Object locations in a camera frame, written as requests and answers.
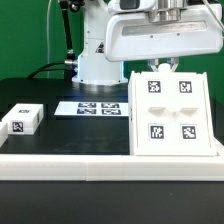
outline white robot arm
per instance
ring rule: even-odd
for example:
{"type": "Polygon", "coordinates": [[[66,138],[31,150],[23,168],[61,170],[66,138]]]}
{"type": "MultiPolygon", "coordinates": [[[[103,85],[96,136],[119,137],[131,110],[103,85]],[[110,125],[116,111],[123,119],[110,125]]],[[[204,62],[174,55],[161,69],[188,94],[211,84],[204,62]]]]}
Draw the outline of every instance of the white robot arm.
{"type": "MultiPolygon", "coordinates": [[[[217,53],[222,28],[206,5],[182,0],[112,0],[105,38],[109,61],[131,61],[217,53]]],[[[221,20],[221,5],[211,8],[221,20]]]]}

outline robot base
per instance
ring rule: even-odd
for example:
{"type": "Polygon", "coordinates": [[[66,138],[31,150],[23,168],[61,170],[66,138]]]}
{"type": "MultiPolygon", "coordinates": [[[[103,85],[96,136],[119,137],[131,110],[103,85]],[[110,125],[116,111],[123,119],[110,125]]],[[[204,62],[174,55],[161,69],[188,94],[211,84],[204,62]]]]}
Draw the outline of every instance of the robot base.
{"type": "Polygon", "coordinates": [[[122,91],[127,90],[128,88],[128,80],[124,79],[122,81],[113,82],[111,84],[94,84],[83,82],[83,80],[72,79],[72,87],[77,88],[79,90],[85,90],[90,92],[113,92],[113,91],[122,91]]]}

